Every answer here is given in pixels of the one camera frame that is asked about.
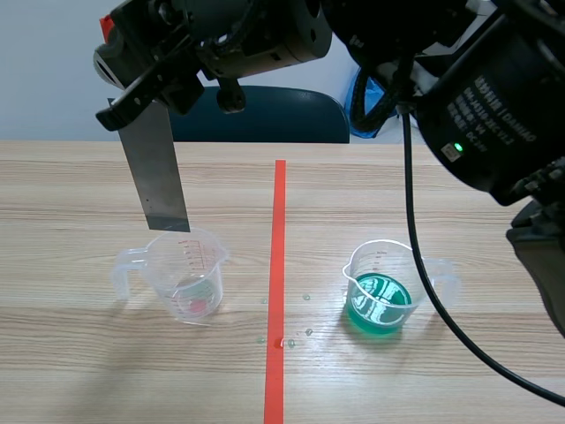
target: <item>blue bag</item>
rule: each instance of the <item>blue bag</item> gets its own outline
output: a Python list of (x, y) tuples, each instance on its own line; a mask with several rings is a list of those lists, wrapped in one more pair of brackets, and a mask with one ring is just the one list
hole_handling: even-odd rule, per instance
[[(353, 127), (351, 123), (351, 98), (353, 97), (353, 88), (355, 87), (355, 81), (359, 75), (359, 71), (355, 74), (353, 79), (351, 80), (350, 89), (347, 91), (347, 96), (345, 97), (345, 114), (347, 115), (347, 119), (350, 121), (350, 133), (353, 135), (357, 135), (362, 139), (371, 139), (376, 137), (377, 133), (379, 132), (380, 128), (376, 131), (372, 132), (362, 132)], [(369, 113), (369, 111), (373, 108), (375, 104), (380, 100), (380, 98), (385, 94), (384, 90), (380, 86), (380, 84), (375, 81), (373, 78), (369, 78), (367, 80), (367, 87), (365, 88), (365, 113)], [(393, 110), (390, 114), (390, 117), (395, 117), (397, 115), (396, 110)]]

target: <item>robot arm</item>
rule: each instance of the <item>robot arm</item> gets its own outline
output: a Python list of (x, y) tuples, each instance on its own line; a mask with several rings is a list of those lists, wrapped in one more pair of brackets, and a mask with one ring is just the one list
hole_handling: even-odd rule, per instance
[[(487, 28), (412, 100), (427, 146), (454, 176), (503, 206), (535, 200), (507, 237), (565, 336), (565, 2), (494, 2)], [(420, 52), (452, 45), (474, 17), (467, 0), (128, 0), (106, 18), (107, 42), (94, 53), (98, 73), (124, 92), (97, 118), (127, 129), (153, 100), (188, 113), (203, 92), (199, 71), (219, 81), (219, 107), (238, 112), (245, 95), (237, 79), (324, 57), (333, 31), (365, 77), (398, 63), (371, 112), (364, 87), (353, 96), (352, 124), (378, 128), (401, 96), (414, 94)], [(166, 165), (176, 168), (172, 152)], [(178, 190), (160, 195), (182, 198)]]

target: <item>empty measuring cup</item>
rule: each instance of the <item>empty measuring cup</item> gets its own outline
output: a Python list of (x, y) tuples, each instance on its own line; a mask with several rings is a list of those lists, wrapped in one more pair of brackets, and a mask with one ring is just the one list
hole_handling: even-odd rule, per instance
[(220, 265), (225, 249), (209, 232), (166, 232), (140, 249), (116, 257), (111, 281), (119, 299), (128, 299), (127, 273), (137, 270), (182, 322), (195, 322), (214, 311), (222, 300)]
[[(453, 305), (460, 280), (451, 262), (425, 259), (434, 287), (441, 285), (441, 301)], [(361, 328), (375, 333), (400, 329), (426, 299), (412, 249), (394, 240), (372, 240), (355, 249), (343, 267), (349, 281), (345, 307)]]

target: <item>green liquid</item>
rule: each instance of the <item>green liquid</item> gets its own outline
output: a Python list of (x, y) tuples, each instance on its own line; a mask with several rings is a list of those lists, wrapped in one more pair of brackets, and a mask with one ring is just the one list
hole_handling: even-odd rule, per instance
[(347, 301), (347, 312), (351, 320), (362, 330), (372, 333), (384, 334), (400, 329), (410, 309), (387, 305), (411, 304), (411, 297), (406, 288), (383, 274), (364, 274), (358, 277), (357, 281), (380, 302), (373, 302), (357, 286), (353, 287)]

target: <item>measuring cup handle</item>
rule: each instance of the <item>measuring cup handle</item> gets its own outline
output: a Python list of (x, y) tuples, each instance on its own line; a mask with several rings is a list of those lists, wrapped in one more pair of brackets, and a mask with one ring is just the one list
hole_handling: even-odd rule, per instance
[(461, 291), (461, 278), (458, 276), (441, 276), (441, 303), (444, 307), (452, 307)]
[(441, 288), (441, 303), (445, 307), (452, 307), (461, 291), (461, 278), (455, 275), (453, 263), (445, 259), (424, 259), (424, 264), (434, 288)]
[(127, 300), (130, 297), (130, 285), (127, 281), (127, 272), (140, 270), (146, 264), (146, 248), (123, 250), (116, 257), (114, 269), (110, 274), (110, 281), (114, 284), (117, 298)]

